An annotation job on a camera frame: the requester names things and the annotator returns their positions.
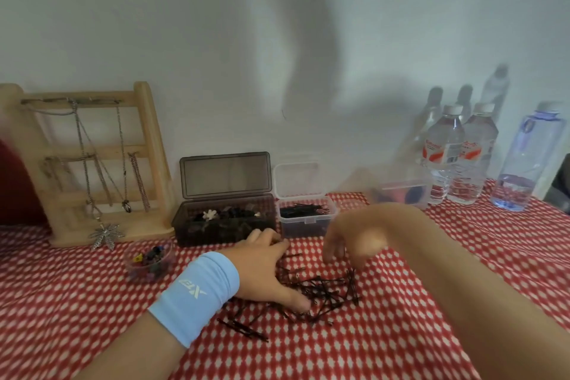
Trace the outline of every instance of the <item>translucent gray box lid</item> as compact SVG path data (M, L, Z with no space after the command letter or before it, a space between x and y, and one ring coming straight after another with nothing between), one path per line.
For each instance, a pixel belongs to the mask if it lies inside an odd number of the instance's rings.
M271 192L267 152L187 156L180 159L182 196L191 200L235 198Z

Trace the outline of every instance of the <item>wall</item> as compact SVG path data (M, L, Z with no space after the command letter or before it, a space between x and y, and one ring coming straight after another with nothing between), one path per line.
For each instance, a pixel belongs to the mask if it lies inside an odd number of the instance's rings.
M149 81L173 175L182 156L310 153L333 187L391 157L432 86L479 96L507 61L496 175L520 117L568 96L570 0L1 1L0 82Z

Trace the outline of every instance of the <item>blue wristband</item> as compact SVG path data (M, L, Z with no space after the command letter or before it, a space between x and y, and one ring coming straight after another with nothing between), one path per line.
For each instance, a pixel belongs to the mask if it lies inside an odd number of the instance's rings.
M238 289L234 264L219 252L207 252L192 261L148 311L188 348Z

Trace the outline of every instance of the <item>red fabric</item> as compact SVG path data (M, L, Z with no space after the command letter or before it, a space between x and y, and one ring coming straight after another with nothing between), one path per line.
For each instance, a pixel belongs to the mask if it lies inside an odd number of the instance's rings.
M570 218L532 199L524 213L488 202L487 186L470 207L448 200L426 214L482 263L570 330ZM363 200L331 195L336 202ZM0 245L0 375L67 379L87 365L144 312L197 255L178 250L172 275L156 284L125 281L121 255L89 247L52 249L46 228L4 230ZM322 238L298 239L287 259L305 275L342 275L345 262L324 266ZM248 340L216 321L204 328L173 379L471 379L478 378L421 282L394 251L357 272L360 306L328 317L334 325L289 325L276 313L256 324L270 342ZM258 308L245 312L252 316Z
M46 221L26 168L2 140L0 192L0 224L38 224Z

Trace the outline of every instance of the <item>person's left hand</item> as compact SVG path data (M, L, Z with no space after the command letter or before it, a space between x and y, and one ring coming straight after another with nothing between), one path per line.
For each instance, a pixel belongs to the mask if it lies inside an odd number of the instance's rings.
M295 312L309 311L311 302L301 293L285 287L275 277L275 264L289 248L289 240L274 245L281 237L271 228L253 230L246 240L218 252L234 264L239 273L236 297L257 302L277 302Z

